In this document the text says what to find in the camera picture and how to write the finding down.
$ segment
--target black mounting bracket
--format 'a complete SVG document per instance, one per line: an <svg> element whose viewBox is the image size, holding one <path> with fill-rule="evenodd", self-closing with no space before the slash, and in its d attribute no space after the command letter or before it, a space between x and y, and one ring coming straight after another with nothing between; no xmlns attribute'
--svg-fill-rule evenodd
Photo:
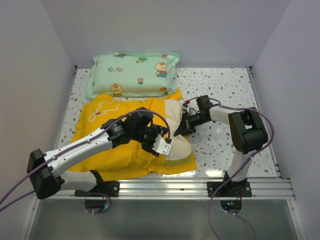
<svg viewBox="0 0 320 240"><path fill-rule="evenodd" d="M229 179L227 172L224 175L223 181L208 181L206 183L208 197L211 198L214 192L221 184L223 184L226 180ZM215 195L216 197L234 197L237 198L239 196L243 198L252 197L251 186L247 179L239 182L232 182L230 181L227 185L218 191Z"/></svg>
<svg viewBox="0 0 320 240"><path fill-rule="evenodd" d="M120 190L120 182L118 181L105 181L103 187L99 189L95 187L91 191L82 191L82 190L75 190L74 195L76 197L96 197L94 193L106 194L109 197L117 198L119 196Z"/></svg>

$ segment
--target white fabric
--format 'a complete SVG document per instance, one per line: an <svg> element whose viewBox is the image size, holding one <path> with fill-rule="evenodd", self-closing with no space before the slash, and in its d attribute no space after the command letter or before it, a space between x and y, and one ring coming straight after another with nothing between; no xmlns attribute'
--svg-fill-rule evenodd
<svg viewBox="0 0 320 240"><path fill-rule="evenodd" d="M183 136L173 136L178 129L182 119L182 105L177 100L166 99L164 100L165 105L165 119L167 120L170 131L171 131L171 145L172 149L167 160L180 160L188 157L192 152L190 142Z"/></svg>

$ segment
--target pillow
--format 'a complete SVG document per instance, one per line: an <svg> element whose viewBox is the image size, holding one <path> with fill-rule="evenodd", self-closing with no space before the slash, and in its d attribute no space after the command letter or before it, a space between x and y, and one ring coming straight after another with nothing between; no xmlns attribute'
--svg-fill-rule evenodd
<svg viewBox="0 0 320 240"><path fill-rule="evenodd" d="M178 53L115 53L94 60L87 97L155 97L177 91Z"/></svg>

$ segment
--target metal extrusion bar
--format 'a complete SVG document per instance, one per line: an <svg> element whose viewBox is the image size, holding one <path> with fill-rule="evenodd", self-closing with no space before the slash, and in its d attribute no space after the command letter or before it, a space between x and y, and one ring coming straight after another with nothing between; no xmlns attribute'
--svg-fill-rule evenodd
<svg viewBox="0 0 320 240"><path fill-rule="evenodd" d="M121 180L117 199L146 199L146 200L208 200L207 182L222 181L222 178L201 179L131 179ZM252 197L246 200L293 200L294 192L289 180L280 178L259 179L249 178ZM51 199L74 199L74 191L58 192ZM217 200L232 200L232 197L217 197Z"/></svg>

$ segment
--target white wall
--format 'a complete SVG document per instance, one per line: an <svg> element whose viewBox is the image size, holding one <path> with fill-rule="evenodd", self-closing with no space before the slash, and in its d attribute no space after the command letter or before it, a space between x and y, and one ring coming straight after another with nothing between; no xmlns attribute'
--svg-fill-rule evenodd
<svg viewBox="0 0 320 240"><path fill-rule="evenodd" d="M182 67L253 66L290 0L41 0L74 65L179 52Z"/></svg>
<svg viewBox="0 0 320 240"><path fill-rule="evenodd" d="M73 72L42 3L1 0L0 197L26 174L31 151L54 147ZM27 180L9 199L31 189ZM29 202L0 213L0 239L18 239Z"/></svg>
<svg viewBox="0 0 320 240"><path fill-rule="evenodd" d="M308 239L319 239L320 1L292 0L253 68L275 126L280 171L291 178Z"/></svg>

